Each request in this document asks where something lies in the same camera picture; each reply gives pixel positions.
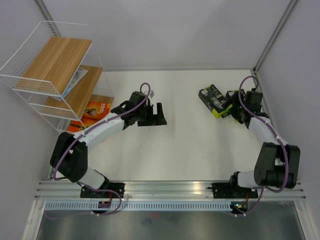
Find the wire rack frame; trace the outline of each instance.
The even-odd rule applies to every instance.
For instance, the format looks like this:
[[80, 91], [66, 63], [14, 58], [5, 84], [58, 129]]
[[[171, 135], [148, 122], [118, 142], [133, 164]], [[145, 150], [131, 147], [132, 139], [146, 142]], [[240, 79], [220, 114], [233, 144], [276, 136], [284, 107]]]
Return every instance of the wire rack frame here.
[[[4, 64], [3, 67], [0, 68], [0, 79], [2, 79], [18, 95], [20, 95], [20, 97], [22, 97], [23, 100], [25, 100], [34, 110], [42, 115], [42, 117], [58, 132], [65, 131], [68, 127], [66, 126], [65, 122], [70, 122], [70, 120], [79, 121], [82, 126], [85, 127], [85, 125], [81, 121], [81, 118], [77, 116], [75, 111], [70, 107], [68, 102], [62, 97], [61, 93], [57, 90], [57, 88], [51, 81], [45, 79], [23, 77], [24, 72], [27, 70], [29, 65], [33, 62], [35, 57], [39, 54], [39, 52], [43, 49], [45, 44], [52, 36], [88, 39], [91, 41], [93, 40], [93, 37], [88, 31], [88, 26], [86, 24], [41, 21], [31, 32], [28, 38], [24, 41], [24, 43], [20, 46], [20, 48], [14, 53], [14, 55]], [[93, 46], [93, 43], [91, 43], [90, 47], [86, 51], [84, 57], [80, 61], [80, 64], [84, 61], [88, 53], [90, 55], [87, 56], [87, 64], [103, 68], [102, 61], [97, 49]], [[111, 93], [113, 97], [113, 94], [109, 87], [109, 83], [107, 82], [106, 84], [108, 94]], [[31, 94], [29, 99], [25, 99], [23, 97], [23, 92]], [[47, 106], [43, 103], [31, 103], [30, 99], [34, 94], [58, 97], [62, 101], [64, 101], [67, 108]], [[61, 120], [58, 126], [54, 126], [44, 116], [60, 118]]]

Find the white table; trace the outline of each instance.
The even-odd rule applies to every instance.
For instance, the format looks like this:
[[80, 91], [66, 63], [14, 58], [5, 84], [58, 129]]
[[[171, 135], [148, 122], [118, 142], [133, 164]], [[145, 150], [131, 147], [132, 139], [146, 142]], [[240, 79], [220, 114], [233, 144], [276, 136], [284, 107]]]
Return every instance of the white table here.
[[[107, 72], [113, 107], [148, 82], [161, 102], [167, 125], [131, 126], [89, 154], [89, 166], [110, 180], [228, 180], [235, 171], [252, 170], [261, 146], [244, 124], [231, 116], [216, 119], [198, 97], [215, 84], [235, 90], [249, 70]], [[251, 80], [245, 84], [249, 90]]]

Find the wire rack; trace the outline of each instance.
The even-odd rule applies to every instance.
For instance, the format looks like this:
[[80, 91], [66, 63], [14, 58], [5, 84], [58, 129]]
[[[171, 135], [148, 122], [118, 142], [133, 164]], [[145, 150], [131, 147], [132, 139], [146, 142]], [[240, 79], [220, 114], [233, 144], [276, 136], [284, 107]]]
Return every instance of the wire rack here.
[[[34, 79], [25, 75], [25, 72], [52, 37], [90, 40], [91, 44], [77, 67], [83, 64], [90, 67], [103, 68], [100, 56], [93, 45], [93, 38], [87, 25], [41, 21], [15, 54], [0, 68], [0, 78], [20, 95], [35, 111], [42, 115], [57, 131], [61, 132], [66, 130], [68, 126], [62, 124], [66, 122], [65, 120], [79, 121], [85, 127], [79, 115], [76, 114], [68, 101], [63, 97], [62, 94], [64, 91], [58, 91], [57, 86], [54, 85], [52, 81], [45, 79], [46, 77], [43, 77], [43, 79]], [[74, 69], [72, 77], [76, 73], [77, 67]], [[103, 80], [106, 81], [104, 83], [103, 95], [113, 97], [104, 71], [102, 71], [102, 73], [105, 79]], [[49, 97], [55, 97], [60, 101], [63, 101], [63, 106], [56, 107], [47, 105], [46, 101]], [[59, 124], [53, 124], [48, 120], [48, 117], [49, 119], [60, 118], [61, 120]]]

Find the wooden board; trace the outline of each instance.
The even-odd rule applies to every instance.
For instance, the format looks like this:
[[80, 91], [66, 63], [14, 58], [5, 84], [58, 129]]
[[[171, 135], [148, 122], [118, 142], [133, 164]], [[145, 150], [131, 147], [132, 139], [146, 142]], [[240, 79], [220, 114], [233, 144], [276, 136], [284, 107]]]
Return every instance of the wooden board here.
[[111, 96], [101, 96], [101, 95], [95, 95], [92, 94], [89, 102], [104, 102], [104, 103], [108, 103], [108, 104], [112, 104], [114, 98]]
[[[80, 67], [88, 70], [88, 72], [64, 98], [79, 118], [82, 117], [91, 94], [103, 71], [102, 67], [85, 65], [81, 65]], [[59, 101], [53, 97], [48, 97], [44, 105], [55, 108], [69, 109], [63, 100]]]
[[[62, 94], [91, 43], [89, 39], [52, 36], [21, 77], [50, 81]], [[29, 91], [48, 88], [45, 82], [33, 81], [30, 86], [27, 81], [21, 79], [15, 87]]]

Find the box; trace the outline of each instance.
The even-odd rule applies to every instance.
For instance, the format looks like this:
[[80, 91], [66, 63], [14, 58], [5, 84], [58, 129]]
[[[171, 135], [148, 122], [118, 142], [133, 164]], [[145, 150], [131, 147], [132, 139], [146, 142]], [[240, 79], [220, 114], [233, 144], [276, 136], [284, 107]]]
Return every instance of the box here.
[[[81, 121], [86, 127], [90, 127], [91, 125], [95, 124], [97, 121], [93, 119], [87, 119], [87, 118], [81, 118]], [[67, 128], [68, 132], [79, 132], [81, 130], [85, 129], [85, 127], [82, 125], [80, 121], [74, 121], [72, 120], [70, 122], [70, 125]]]
[[228, 106], [226, 109], [222, 107], [226, 102], [226, 98], [215, 85], [211, 84], [210, 86], [201, 89], [198, 96], [216, 119], [220, 117], [224, 118], [230, 114], [229, 109], [232, 106]]
[[107, 102], [88, 102], [82, 117], [99, 121], [109, 113], [110, 107], [111, 104]]

